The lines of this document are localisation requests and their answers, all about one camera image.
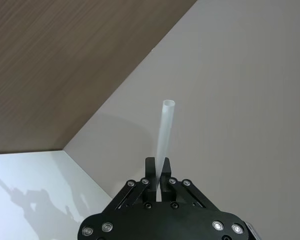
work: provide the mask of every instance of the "brown wooden surface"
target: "brown wooden surface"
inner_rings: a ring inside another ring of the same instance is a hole
[[[0,0],[0,153],[62,149],[196,0]]]

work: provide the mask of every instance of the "white surface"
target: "white surface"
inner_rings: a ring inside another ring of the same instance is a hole
[[[0,154],[0,240],[76,240],[110,200],[64,151]]]
[[[174,119],[176,103],[173,100],[164,100],[162,103],[161,121],[159,127],[158,141],[156,147],[156,158],[155,158],[155,174],[156,174],[156,187],[159,186],[160,176],[162,168],[164,167],[165,158],[168,152],[170,132],[172,128],[172,122]]]
[[[299,240],[300,0],[199,0],[66,152],[114,196],[155,156],[164,99],[173,175],[262,239]]]

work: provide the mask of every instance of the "plastic tube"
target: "plastic tube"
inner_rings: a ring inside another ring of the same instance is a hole
[[[162,168],[167,155],[170,131],[174,118],[176,103],[172,100],[164,100],[162,105],[161,123],[159,129],[158,143],[155,158],[156,187],[158,189]]]

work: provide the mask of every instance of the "bolt head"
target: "bolt head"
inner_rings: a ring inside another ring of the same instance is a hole
[[[239,224],[233,224],[231,226],[232,230],[236,233],[236,234],[243,234],[244,233],[244,229],[239,225]]]
[[[189,180],[183,180],[183,185],[185,185],[185,186],[190,186],[190,181]]]
[[[111,222],[105,222],[104,224],[102,224],[102,231],[105,233],[110,232],[113,228],[114,226]]]
[[[177,202],[172,202],[171,204],[170,204],[170,206],[171,206],[171,208],[173,208],[173,209],[177,209],[177,208],[179,208],[179,204],[177,203]]]
[[[222,231],[224,229],[224,225],[220,221],[213,221],[212,226],[218,231]]]
[[[146,208],[146,209],[151,209],[152,208],[152,205],[151,205],[151,203],[146,203],[145,205],[144,205],[144,207]]]
[[[141,180],[141,182],[142,182],[143,184],[148,184],[148,183],[149,183],[149,180],[146,179],[146,178],[144,178],[144,179]]]
[[[91,227],[84,227],[83,229],[82,229],[82,235],[83,236],[90,236],[92,233],[94,232],[94,230],[93,230],[93,228],[91,228]]]
[[[128,182],[127,182],[127,185],[128,185],[129,187],[133,187],[133,186],[135,185],[135,182],[134,182],[134,181],[128,181]]]
[[[169,179],[169,183],[171,183],[171,184],[175,184],[177,181],[174,179],[174,178],[170,178]]]

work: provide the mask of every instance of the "gray wall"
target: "gray wall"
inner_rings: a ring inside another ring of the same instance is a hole
[[[111,196],[168,157],[264,239],[300,239],[300,0],[200,0],[66,146]]]

